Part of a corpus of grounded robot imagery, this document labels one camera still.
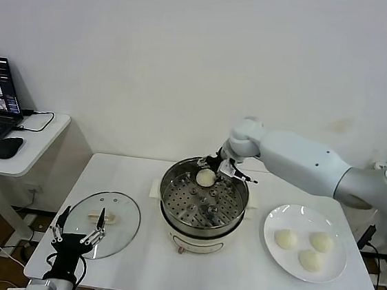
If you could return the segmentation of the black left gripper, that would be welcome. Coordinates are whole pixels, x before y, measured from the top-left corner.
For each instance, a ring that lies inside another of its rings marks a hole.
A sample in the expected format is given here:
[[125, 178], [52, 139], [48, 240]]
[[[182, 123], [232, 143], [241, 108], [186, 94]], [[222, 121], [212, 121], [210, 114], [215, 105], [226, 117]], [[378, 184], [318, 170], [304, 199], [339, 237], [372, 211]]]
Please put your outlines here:
[[[66, 207], [57, 218], [55, 225], [50, 227], [52, 231], [51, 242], [55, 252], [50, 255], [53, 263], [48, 271], [48, 279], [81, 282], [87, 272], [87, 263], [83, 255], [91, 252], [92, 245], [97, 245], [105, 237], [105, 208], [100, 212], [89, 212], [87, 218], [89, 221], [95, 222], [95, 228], [86, 236], [63, 233], [65, 221], [68, 214], [70, 214], [70, 208], [70, 205]], [[78, 279], [75, 272], [80, 260], [83, 263], [83, 273]]]

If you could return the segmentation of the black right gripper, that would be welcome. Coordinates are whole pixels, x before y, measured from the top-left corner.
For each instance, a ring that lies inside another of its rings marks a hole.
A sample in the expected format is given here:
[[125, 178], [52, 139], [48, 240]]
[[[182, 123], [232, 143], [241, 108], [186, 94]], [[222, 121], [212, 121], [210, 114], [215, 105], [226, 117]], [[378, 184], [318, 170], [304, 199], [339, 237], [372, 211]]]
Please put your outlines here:
[[203, 156], [198, 159], [196, 162], [197, 166], [202, 169], [211, 169], [215, 172], [215, 183], [219, 183], [222, 181], [223, 173], [226, 172], [229, 169], [229, 159], [228, 158], [222, 158], [221, 155], [217, 156]]

